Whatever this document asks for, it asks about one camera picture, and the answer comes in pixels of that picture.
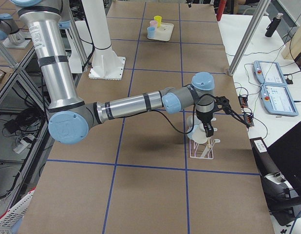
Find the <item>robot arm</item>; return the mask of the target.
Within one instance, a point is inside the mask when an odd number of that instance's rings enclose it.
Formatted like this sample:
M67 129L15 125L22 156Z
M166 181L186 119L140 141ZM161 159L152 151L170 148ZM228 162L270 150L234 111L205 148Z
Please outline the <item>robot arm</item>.
M19 18L28 27L45 78L51 103L48 124L53 139L63 144L82 141L96 125L121 117L165 108L170 114L194 105L196 118L207 137L213 135L211 121L216 108L214 78L200 72L190 84L175 89L144 93L106 103L86 104L76 92L72 72L60 35L59 23L69 10L67 0L16 0Z

